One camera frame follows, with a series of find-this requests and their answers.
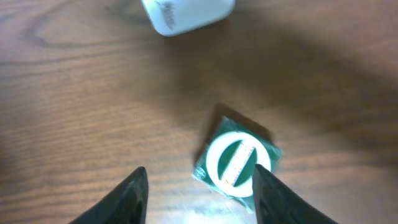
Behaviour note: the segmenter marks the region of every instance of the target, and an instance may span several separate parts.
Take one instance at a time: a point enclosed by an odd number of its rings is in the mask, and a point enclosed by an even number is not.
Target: white ring
[[[237,131],[224,133],[210,144],[206,156],[206,168],[211,180],[221,191],[230,196],[249,197],[253,194],[252,177],[237,187],[220,181],[218,177],[218,163],[221,155],[228,146],[237,141],[249,141],[257,152],[257,163],[267,170],[271,170],[271,160],[269,159],[267,149],[265,149],[261,142],[248,133]]]

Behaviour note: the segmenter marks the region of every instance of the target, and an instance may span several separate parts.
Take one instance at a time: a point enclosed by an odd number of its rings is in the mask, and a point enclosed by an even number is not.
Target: wooden table
[[[255,223],[191,178],[217,103],[340,223],[398,219],[398,4],[238,1],[156,34],[138,0],[0,1],[0,223],[68,223],[138,166],[147,223]]]

